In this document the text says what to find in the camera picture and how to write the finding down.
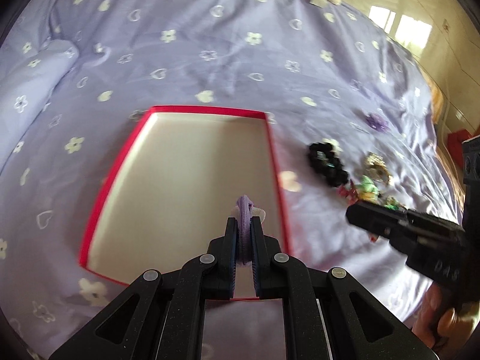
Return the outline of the right hand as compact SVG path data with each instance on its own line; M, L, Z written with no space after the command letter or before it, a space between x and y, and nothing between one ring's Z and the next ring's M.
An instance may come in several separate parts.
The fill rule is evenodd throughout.
M460 311L447 308L446 295L432 283L424 295L413 333L439 357L453 356L479 325L479 302L465 303Z

